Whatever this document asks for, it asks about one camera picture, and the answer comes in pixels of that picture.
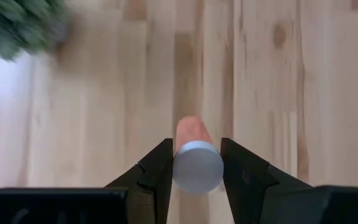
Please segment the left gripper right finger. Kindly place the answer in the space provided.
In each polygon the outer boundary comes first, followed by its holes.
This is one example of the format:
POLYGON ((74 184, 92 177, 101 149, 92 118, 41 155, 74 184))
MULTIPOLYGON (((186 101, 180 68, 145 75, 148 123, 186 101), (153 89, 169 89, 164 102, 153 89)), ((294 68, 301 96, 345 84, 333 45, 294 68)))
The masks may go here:
POLYGON ((235 224, 259 224, 269 188, 285 192, 309 189, 311 185, 271 165, 236 143, 221 139, 223 181, 235 224))

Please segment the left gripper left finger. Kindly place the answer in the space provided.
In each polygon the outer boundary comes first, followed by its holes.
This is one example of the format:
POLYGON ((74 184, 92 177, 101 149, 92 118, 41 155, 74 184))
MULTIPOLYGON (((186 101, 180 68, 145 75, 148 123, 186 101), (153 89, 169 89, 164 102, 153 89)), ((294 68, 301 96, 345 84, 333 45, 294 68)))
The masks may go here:
POLYGON ((167 224, 173 139, 166 138, 106 188, 118 194, 110 224, 167 224))

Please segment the pink translucent medicine bottle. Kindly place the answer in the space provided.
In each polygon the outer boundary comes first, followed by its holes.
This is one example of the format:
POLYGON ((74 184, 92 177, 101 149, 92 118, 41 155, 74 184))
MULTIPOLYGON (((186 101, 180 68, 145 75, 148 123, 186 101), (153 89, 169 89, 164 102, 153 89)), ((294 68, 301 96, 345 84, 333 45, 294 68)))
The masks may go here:
POLYGON ((223 173, 223 159, 201 118, 185 116, 179 120, 173 159, 177 186, 189 194, 205 194, 221 183, 223 173))

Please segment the green plant in white pot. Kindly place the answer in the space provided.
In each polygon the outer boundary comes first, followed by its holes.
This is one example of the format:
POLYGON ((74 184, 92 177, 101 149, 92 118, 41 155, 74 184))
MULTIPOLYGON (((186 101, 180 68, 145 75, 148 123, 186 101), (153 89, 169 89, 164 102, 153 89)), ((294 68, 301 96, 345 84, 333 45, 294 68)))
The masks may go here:
POLYGON ((0 0, 0 58, 55 49, 66 39, 70 20, 65 0, 0 0))

